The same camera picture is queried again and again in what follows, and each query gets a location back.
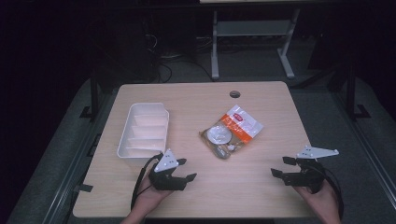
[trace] human hand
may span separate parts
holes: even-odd
[[[152,212],[172,190],[157,190],[151,186],[149,176],[146,175],[139,186],[138,196],[131,213],[121,222],[122,224],[137,224],[148,213]]]
[[[341,223],[338,214],[337,196],[327,180],[318,193],[311,194],[306,187],[293,187],[308,203],[318,218],[326,224]]]

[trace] plastic storage box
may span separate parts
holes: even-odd
[[[131,106],[117,154],[131,165],[139,165],[164,153],[169,113],[162,103]]]

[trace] person's right hand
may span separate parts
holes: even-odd
[[[303,197],[323,223],[341,223],[338,214],[337,196],[327,180],[323,181],[321,190],[315,194],[311,194],[306,187],[293,188]]]

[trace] table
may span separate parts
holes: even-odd
[[[231,91],[239,91],[232,98]],[[309,145],[304,126],[283,82],[137,84],[120,88],[93,156],[73,213],[76,217],[125,217],[139,166],[129,166],[117,148],[129,108],[135,103],[163,103],[169,111],[167,147],[187,163],[174,176],[198,175],[184,191],[166,198],[148,217],[272,218],[313,216],[302,198],[271,168],[298,172],[283,164]],[[234,105],[263,124],[256,137],[227,161],[206,147],[198,132],[213,125]]]

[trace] red logo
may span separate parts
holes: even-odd
[[[242,120],[244,120],[240,115],[238,115],[238,114],[233,114],[233,117],[236,119],[236,120],[238,120],[238,121],[242,121]]]

